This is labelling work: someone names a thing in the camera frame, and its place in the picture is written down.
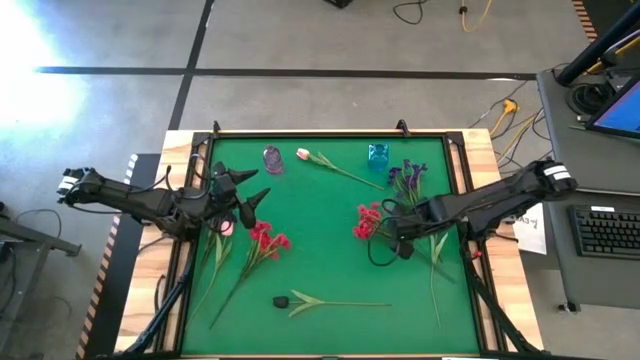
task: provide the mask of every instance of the black keyboard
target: black keyboard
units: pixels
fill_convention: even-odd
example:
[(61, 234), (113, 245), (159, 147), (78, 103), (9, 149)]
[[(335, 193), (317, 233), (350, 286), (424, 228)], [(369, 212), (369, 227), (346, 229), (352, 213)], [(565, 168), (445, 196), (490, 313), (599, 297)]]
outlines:
[(640, 211), (606, 210), (568, 208), (578, 255), (640, 260)]

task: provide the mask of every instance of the green tabletop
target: green tabletop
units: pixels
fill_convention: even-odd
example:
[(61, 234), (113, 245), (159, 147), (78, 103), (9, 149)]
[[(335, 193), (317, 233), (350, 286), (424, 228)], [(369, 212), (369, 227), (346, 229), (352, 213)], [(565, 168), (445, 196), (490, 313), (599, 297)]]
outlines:
[[(233, 248), (213, 290), (185, 329), (184, 355), (398, 355), (477, 354), (474, 319), (455, 229), (449, 231), (436, 272), (434, 290), (441, 326), (432, 300), (431, 265), (423, 257), (372, 265), (366, 243), (354, 238), (357, 206), (393, 197), (387, 172), (367, 166), (371, 143), (390, 145), (390, 166), (403, 159), (427, 163), (422, 178), (426, 196), (451, 193), (441, 138), (264, 138), (216, 140), (212, 162), (236, 170), (260, 169), (239, 186), (243, 196), (263, 188), (271, 192), (257, 209), (258, 219), (286, 234), (292, 249), (278, 261), (265, 262), (239, 288), (212, 329), (209, 325), (236, 282), (250, 244), (248, 230), (237, 226)], [(271, 144), (282, 152), (285, 171), (264, 170), (262, 152)], [(381, 191), (296, 157), (297, 148), (322, 152), (334, 164), (369, 181)], [(393, 253), (373, 240), (380, 261)], [(201, 301), (214, 264), (201, 266), (206, 234), (200, 240), (189, 309)], [(388, 303), (389, 307), (320, 306), (289, 318), (272, 298), (293, 297), (291, 290), (326, 301)]]

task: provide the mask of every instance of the blue glass cup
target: blue glass cup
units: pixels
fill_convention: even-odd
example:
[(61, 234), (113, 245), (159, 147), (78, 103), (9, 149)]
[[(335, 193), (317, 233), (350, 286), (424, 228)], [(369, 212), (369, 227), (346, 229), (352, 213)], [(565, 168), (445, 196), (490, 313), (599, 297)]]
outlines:
[(369, 145), (369, 168), (383, 171), (389, 165), (389, 144)]

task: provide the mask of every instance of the wooden table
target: wooden table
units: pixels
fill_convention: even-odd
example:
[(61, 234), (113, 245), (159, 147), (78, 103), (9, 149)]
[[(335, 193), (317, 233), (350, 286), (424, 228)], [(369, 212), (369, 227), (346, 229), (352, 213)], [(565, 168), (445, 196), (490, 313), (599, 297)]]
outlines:
[[(442, 130), (412, 130), (412, 132), (435, 131), (442, 132)], [(464, 135), (466, 155), (474, 187), (477, 188), (499, 180), (500, 174), (487, 130), (469, 129), (451, 131), (460, 131)], [(160, 166), (156, 176), (157, 179), (160, 179), (165, 174), (166, 166), (171, 165), (170, 182), (174, 184), (174, 187), (181, 186), (184, 183), (193, 134), (194, 131), (167, 132), (162, 148)], [(456, 178), (459, 179), (460, 160), (459, 158), (454, 158), (453, 161), (454, 167), (456, 167)], [(499, 229), (499, 233), (513, 236), (513, 231), (510, 226), (502, 226)], [(161, 234), (157, 228), (146, 227), (142, 234), (140, 246), (144, 246), (160, 236)], [(161, 242), (156, 246), (146, 249), (138, 256), (120, 325), (116, 351), (126, 349), (131, 345), (151, 320), (154, 314), (156, 283), (158, 278), (167, 272), (171, 246), (171, 241)], [(542, 340), (517, 243), (500, 238), (492, 238), (487, 242), (487, 248), (500, 305), (528, 341), (539, 349), (542, 349)], [(175, 322), (177, 307), (178, 306), (174, 306), (169, 323)], [(485, 329), (492, 329), (493, 325), (490, 315), (484, 306), (482, 313)], [(165, 348), (170, 348), (173, 345), (173, 335), (172, 326), (168, 326), (164, 343)], [(495, 339), (489, 339), (489, 343), (490, 348), (495, 348)]]

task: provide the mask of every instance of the purple glass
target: purple glass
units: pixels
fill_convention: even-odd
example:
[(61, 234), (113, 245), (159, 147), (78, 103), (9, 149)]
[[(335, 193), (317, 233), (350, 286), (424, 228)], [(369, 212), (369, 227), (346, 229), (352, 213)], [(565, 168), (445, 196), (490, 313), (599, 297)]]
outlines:
[(284, 171), (284, 163), (282, 162), (282, 154), (280, 150), (273, 145), (267, 145), (262, 153), (264, 167), (269, 174), (278, 175)]

